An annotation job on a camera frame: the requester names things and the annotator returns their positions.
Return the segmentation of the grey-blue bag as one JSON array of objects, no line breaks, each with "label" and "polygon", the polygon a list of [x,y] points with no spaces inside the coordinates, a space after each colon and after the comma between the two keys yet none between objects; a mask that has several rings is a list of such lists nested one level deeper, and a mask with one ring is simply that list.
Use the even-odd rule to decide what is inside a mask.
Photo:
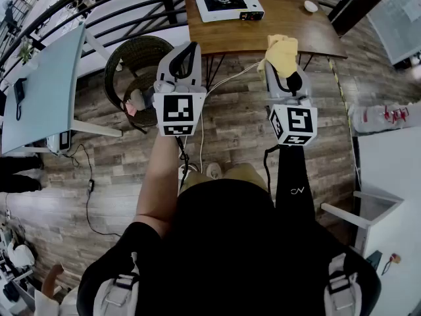
[{"label": "grey-blue bag", "polygon": [[153,107],[154,94],[155,94],[155,89],[153,86],[151,86],[150,88],[148,88],[146,91],[143,92],[143,100],[144,100],[146,109]]}]

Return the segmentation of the person's leg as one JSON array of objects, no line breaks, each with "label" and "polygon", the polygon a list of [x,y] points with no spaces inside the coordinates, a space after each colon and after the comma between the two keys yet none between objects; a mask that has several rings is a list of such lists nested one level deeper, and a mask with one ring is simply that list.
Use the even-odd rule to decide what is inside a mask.
[{"label": "person's leg", "polygon": [[246,181],[268,192],[267,185],[262,176],[250,163],[235,165],[224,173],[223,179]]},{"label": "person's leg", "polygon": [[207,177],[204,174],[197,171],[190,171],[180,188],[179,194],[181,194],[182,192],[186,191],[187,189],[189,189],[190,187],[194,185],[197,185],[206,181],[207,181]]}]

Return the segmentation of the yellow cloth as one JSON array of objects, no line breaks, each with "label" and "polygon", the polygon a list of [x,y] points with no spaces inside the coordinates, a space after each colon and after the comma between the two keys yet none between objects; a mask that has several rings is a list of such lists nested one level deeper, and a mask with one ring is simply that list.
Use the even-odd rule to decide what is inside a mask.
[{"label": "yellow cloth", "polygon": [[268,49],[264,59],[257,66],[259,76],[264,79],[265,63],[270,63],[280,78],[289,78],[297,71],[297,52],[297,39],[281,34],[269,35]]}]

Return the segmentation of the green potted plant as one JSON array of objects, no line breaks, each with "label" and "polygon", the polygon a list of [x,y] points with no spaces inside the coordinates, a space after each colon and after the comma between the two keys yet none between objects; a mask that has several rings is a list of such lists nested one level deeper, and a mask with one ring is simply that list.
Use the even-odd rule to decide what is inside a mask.
[{"label": "green potted plant", "polygon": [[33,52],[32,40],[29,38],[23,38],[20,47],[18,50],[17,57],[22,61],[22,64],[25,65],[31,58]]}]

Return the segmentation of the white desk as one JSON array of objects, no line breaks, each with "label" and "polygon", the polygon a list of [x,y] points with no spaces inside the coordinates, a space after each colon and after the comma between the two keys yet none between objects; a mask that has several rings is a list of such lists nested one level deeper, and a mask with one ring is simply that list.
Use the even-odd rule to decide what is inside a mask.
[{"label": "white desk", "polygon": [[354,248],[381,253],[382,290],[371,316],[408,316],[421,307],[421,126],[360,136],[358,213],[321,208],[358,228]]}]

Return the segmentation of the beige chair cushion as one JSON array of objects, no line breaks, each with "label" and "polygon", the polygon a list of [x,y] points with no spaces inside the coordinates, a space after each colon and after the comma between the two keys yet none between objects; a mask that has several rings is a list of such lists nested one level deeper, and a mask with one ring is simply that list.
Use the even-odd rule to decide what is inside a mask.
[{"label": "beige chair cushion", "polygon": [[143,94],[139,89],[135,89],[131,92],[126,102],[126,108],[128,109],[128,112],[143,111],[147,108]]}]

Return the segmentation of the white portable gas stove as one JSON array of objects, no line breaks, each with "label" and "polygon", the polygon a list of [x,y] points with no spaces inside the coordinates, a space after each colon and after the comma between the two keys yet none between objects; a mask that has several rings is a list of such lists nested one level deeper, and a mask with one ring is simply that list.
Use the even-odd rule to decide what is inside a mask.
[{"label": "white portable gas stove", "polygon": [[264,9],[259,0],[195,0],[203,22],[261,20]]}]

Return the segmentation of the white device with black panel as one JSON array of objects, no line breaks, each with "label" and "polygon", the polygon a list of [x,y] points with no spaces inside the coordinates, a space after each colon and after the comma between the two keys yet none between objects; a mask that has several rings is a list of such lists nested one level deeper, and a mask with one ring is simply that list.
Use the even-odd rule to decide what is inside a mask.
[{"label": "white device with black panel", "polygon": [[68,130],[47,137],[46,144],[52,153],[61,154],[67,152],[71,145],[71,131]]}]

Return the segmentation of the person's right leg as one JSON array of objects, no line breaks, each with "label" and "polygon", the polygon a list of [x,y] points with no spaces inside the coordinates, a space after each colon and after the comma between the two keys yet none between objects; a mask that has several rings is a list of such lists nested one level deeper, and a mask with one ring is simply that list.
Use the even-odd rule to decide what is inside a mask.
[{"label": "person's right leg", "polygon": [[246,181],[268,192],[267,185],[262,176],[250,163],[235,165],[224,173],[223,179]]}]

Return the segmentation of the plastic-wrapped water bottle pack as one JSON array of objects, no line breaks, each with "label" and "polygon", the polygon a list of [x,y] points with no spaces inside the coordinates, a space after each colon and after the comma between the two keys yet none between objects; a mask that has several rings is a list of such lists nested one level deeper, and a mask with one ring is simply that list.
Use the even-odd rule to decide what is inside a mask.
[{"label": "plastic-wrapped water bottle pack", "polygon": [[351,105],[348,116],[353,128],[360,134],[418,126],[416,118],[410,115],[409,106],[396,103],[368,107]]}]

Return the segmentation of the round dark wicker chair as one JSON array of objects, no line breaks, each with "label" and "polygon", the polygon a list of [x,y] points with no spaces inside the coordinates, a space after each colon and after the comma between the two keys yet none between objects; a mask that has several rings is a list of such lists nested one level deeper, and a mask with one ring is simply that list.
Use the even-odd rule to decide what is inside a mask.
[{"label": "round dark wicker chair", "polygon": [[[143,93],[153,86],[161,59],[173,48],[169,42],[162,38],[140,36],[129,39],[117,47],[106,63],[103,79],[105,95],[119,111],[126,115],[130,125],[143,134],[147,133],[146,128],[157,124],[155,108],[136,111],[134,115],[131,115],[126,108],[126,102],[135,89],[139,89]],[[123,92],[123,98],[119,97],[114,88],[114,74],[119,64],[127,68],[133,76],[132,81]]]}]

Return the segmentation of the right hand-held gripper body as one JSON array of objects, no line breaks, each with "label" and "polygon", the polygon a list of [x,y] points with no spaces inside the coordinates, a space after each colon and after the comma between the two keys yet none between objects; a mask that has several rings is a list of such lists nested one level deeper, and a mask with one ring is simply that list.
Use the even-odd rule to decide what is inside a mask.
[{"label": "right hand-held gripper body", "polygon": [[267,92],[268,120],[280,145],[308,145],[317,135],[318,110],[308,92],[272,95]]}]

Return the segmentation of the person's left forearm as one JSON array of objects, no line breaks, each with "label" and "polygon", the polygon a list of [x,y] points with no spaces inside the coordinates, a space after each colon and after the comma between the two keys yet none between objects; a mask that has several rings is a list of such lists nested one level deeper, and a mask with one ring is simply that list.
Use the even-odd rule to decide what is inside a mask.
[{"label": "person's left forearm", "polygon": [[135,222],[163,237],[170,228],[178,199],[179,145],[174,137],[157,135],[139,193]]}]

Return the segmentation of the person's right forearm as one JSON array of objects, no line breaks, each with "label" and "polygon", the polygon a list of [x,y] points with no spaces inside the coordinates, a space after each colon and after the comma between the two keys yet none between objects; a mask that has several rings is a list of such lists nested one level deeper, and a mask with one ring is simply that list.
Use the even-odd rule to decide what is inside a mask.
[{"label": "person's right forearm", "polygon": [[276,210],[289,223],[308,225],[315,221],[314,202],[301,146],[280,146]]}]

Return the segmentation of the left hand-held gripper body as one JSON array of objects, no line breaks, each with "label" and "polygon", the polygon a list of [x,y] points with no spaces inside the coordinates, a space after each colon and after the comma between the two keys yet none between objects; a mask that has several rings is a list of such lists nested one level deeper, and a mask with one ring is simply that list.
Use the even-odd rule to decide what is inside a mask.
[{"label": "left hand-held gripper body", "polygon": [[153,106],[161,136],[194,135],[207,90],[165,81],[156,81],[154,89]]}]

